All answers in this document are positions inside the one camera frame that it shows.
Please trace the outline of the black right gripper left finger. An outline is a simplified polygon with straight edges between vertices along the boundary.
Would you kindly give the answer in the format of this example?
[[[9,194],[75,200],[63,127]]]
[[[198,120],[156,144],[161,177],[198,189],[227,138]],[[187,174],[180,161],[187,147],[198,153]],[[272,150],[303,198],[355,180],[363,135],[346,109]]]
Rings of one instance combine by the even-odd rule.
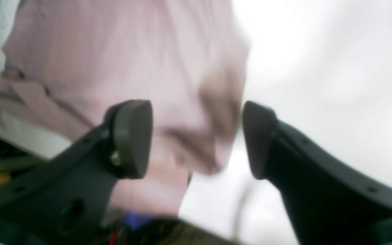
[[[117,181],[146,175],[152,128],[150,101],[117,104],[64,152],[0,186],[0,244],[90,245]]]

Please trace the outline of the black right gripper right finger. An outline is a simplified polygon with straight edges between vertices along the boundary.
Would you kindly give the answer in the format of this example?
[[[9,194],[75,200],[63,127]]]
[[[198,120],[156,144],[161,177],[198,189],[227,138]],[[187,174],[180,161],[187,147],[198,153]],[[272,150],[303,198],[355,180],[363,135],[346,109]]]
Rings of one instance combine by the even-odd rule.
[[[249,167],[281,194],[301,245],[392,245],[392,188],[342,163],[274,110],[244,104]]]

